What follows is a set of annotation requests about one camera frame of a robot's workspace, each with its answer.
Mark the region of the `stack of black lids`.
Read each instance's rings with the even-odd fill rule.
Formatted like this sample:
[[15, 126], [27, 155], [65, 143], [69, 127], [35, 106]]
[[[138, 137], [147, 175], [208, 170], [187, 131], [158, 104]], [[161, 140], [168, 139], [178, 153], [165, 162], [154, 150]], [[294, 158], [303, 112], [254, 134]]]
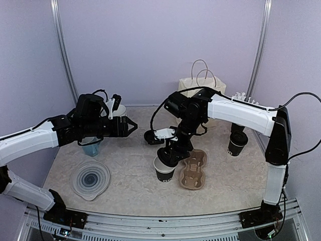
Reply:
[[158, 145], [162, 143], [162, 140], [155, 137], [152, 130], [148, 130], [144, 133], [144, 139], [149, 145]]

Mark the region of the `black cup lid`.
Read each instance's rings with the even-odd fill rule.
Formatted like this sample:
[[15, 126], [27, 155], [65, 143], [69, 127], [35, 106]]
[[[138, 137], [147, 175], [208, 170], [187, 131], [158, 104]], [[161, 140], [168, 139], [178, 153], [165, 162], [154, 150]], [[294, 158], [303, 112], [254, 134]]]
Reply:
[[244, 132], [235, 131], [230, 134], [230, 142], [236, 146], [245, 146], [248, 143], [248, 137]]
[[180, 161], [179, 156], [172, 149], [160, 148], [157, 151], [157, 156], [168, 167], [176, 167]]

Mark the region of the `black paper coffee cup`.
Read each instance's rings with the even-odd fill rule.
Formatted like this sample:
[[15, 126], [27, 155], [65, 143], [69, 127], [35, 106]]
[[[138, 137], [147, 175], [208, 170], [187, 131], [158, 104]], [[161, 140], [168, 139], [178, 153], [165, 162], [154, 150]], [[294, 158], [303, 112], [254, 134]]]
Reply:
[[245, 146], [236, 146], [232, 142], [229, 141], [228, 153], [231, 156], [238, 156], [241, 153], [241, 151], [243, 150], [244, 147]]

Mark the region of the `brown pulp cup carrier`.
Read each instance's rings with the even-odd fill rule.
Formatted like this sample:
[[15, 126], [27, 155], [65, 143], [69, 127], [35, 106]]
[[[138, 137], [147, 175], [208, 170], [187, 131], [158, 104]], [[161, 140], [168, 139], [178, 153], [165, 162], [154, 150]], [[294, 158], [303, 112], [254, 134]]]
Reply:
[[185, 165], [180, 171], [179, 184], [188, 190], [200, 190], [205, 185], [203, 167], [207, 163], [207, 154], [200, 149], [194, 149], [190, 156], [182, 160]]

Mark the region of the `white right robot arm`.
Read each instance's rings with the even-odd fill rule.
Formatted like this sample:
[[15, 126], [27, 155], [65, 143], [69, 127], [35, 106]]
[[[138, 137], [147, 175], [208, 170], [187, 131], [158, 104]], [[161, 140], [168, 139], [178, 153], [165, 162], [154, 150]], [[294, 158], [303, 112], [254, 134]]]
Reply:
[[227, 121], [269, 137], [265, 151], [267, 182], [262, 201], [265, 205], [256, 212], [260, 222], [269, 222], [276, 215], [275, 206], [279, 204], [289, 158], [291, 131], [287, 109], [232, 99], [209, 87], [200, 88], [192, 97], [176, 91], [164, 101], [164, 108], [181, 119], [172, 136], [167, 138], [166, 146], [157, 152], [159, 159], [169, 167], [175, 167], [190, 155], [191, 137], [209, 119]]

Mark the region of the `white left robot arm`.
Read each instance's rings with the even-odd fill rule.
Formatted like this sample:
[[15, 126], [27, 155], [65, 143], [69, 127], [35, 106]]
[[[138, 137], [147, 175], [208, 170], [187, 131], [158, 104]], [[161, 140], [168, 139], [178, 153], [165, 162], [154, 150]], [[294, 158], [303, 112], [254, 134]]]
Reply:
[[138, 125], [127, 116], [114, 116], [119, 95], [105, 100], [97, 93], [82, 94], [67, 114], [48, 117], [39, 124], [1, 137], [1, 195], [37, 206], [59, 223], [70, 211], [57, 191], [45, 189], [37, 178], [53, 161], [54, 152], [85, 138], [126, 138]]

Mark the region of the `stack of paper cups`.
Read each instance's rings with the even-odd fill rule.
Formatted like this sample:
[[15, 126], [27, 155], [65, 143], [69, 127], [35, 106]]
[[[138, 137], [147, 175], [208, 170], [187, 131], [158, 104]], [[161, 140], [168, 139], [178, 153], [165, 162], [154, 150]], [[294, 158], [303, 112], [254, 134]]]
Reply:
[[127, 116], [126, 107], [125, 107], [124, 105], [120, 104], [120, 105], [118, 106], [118, 109], [117, 109], [117, 110], [114, 110], [114, 111], [112, 112], [112, 116], [113, 116], [113, 117]]

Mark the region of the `cream paper bag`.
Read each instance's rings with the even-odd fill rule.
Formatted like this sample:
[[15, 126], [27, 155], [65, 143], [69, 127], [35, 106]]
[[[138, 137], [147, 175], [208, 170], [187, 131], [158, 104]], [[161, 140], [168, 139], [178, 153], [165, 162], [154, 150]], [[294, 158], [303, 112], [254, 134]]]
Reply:
[[[201, 61], [204, 63], [205, 68], [198, 72], [196, 76], [193, 74], [194, 65]], [[222, 94], [225, 93], [226, 84], [221, 81], [214, 73], [209, 70], [207, 63], [203, 59], [197, 59], [193, 62], [191, 67], [191, 76], [179, 79], [178, 91], [186, 90], [193, 87], [209, 87]]]

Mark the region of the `blue glass cup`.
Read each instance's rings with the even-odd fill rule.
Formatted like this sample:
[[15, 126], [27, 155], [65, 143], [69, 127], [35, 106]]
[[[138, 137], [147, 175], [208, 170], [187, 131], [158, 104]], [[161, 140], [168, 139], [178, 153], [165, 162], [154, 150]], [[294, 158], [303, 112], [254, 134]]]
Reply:
[[87, 156], [94, 157], [99, 153], [99, 145], [102, 139], [96, 137], [84, 138], [81, 142], [81, 147]]

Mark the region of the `wrapped white straws bundle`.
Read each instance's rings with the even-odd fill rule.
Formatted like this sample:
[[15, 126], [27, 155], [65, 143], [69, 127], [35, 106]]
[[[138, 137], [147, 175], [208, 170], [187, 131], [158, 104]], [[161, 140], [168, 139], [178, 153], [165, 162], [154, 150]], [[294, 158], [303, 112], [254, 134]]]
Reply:
[[231, 96], [231, 98], [234, 100], [248, 102], [254, 105], [259, 105], [259, 103], [255, 99], [252, 99], [252, 97], [247, 97], [245, 92], [236, 92], [233, 96]]

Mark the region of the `right aluminium post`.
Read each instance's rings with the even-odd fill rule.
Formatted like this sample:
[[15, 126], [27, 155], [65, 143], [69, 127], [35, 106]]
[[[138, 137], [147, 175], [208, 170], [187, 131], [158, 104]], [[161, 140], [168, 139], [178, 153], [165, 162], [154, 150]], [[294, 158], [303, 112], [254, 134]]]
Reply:
[[247, 89], [247, 98], [248, 99], [250, 97], [252, 97], [252, 95], [254, 93], [254, 88], [255, 88], [257, 76], [259, 73], [260, 63], [261, 63], [263, 52], [264, 52], [264, 45], [265, 45], [265, 41], [266, 41], [266, 36], [268, 33], [268, 25], [269, 25], [271, 10], [272, 10], [272, 0], [265, 0], [258, 46], [257, 46], [254, 64], [253, 64], [253, 68], [252, 68], [252, 72], [251, 72], [251, 76], [250, 76], [250, 82], [249, 82], [248, 89]]

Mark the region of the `aluminium post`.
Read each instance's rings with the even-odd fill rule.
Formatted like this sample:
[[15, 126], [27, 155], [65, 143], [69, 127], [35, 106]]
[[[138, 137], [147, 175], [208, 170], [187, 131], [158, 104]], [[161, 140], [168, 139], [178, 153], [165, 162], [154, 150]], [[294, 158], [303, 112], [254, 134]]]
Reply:
[[251, 76], [250, 76], [250, 82], [249, 82], [248, 89], [247, 89], [247, 98], [248, 99], [250, 97], [252, 97], [252, 95], [254, 93], [254, 88], [255, 88], [257, 76], [259, 73], [260, 63], [261, 63], [263, 52], [264, 52], [264, 45], [265, 45], [265, 41], [266, 41], [266, 36], [268, 33], [268, 25], [269, 25], [271, 10], [272, 10], [272, 0], [265, 0], [258, 46], [257, 46], [254, 64], [253, 64], [253, 68], [252, 68], [252, 72], [251, 72]]
[[62, 58], [63, 67], [64, 67], [65, 74], [67, 77], [67, 84], [70, 89], [74, 105], [76, 105], [79, 94], [78, 94], [78, 90], [77, 90], [77, 87], [76, 87], [76, 84], [75, 84], [75, 81], [74, 81], [74, 78], [72, 75], [70, 61], [68, 58], [67, 48], [66, 48], [64, 34], [63, 34], [62, 21], [61, 21], [61, 17], [60, 17], [59, 2], [57, 0], [50, 0], [50, 5], [51, 5], [54, 26], [55, 26], [55, 30], [56, 30], [56, 35], [57, 35], [57, 39], [58, 39], [60, 55]]

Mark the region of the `aluminium front rail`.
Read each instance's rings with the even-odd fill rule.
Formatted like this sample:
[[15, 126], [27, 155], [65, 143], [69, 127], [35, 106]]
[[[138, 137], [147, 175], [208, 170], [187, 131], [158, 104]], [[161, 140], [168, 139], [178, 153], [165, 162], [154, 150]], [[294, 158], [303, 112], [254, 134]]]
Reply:
[[196, 216], [147, 217], [89, 212], [83, 228], [37, 219], [27, 207], [18, 240], [258, 240], [267, 223], [243, 228], [240, 212]]

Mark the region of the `left aluminium post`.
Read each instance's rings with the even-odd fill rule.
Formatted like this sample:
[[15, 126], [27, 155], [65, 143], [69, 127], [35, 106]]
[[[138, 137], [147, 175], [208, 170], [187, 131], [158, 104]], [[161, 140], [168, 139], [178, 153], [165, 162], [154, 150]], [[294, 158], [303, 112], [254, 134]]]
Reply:
[[57, 35], [57, 39], [58, 39], [60, 55], [62, 58], [63, 67], [64, 67], [65, 74], [67, 77], [67, 84], [70, 89], [74, 105], [76, 105], [79, 94], [78, 94], [78, 90], [77, 90], [77, 87], [76, 87], [76, 84], [75, 84], [75, 81], [74, 81], [74, 78], [72, 75], [70, 61], [68, 58], [67, 48], [66, 48], [64, 34], [63, 34], [62, 21], [61, 21], [61, 17], [60, 17], [59, 2], [57, 0], [50, 0], [50, 5], [51, 5], [54, 26], [55, 26], [55, 30], [56, 30], [56, 35]]

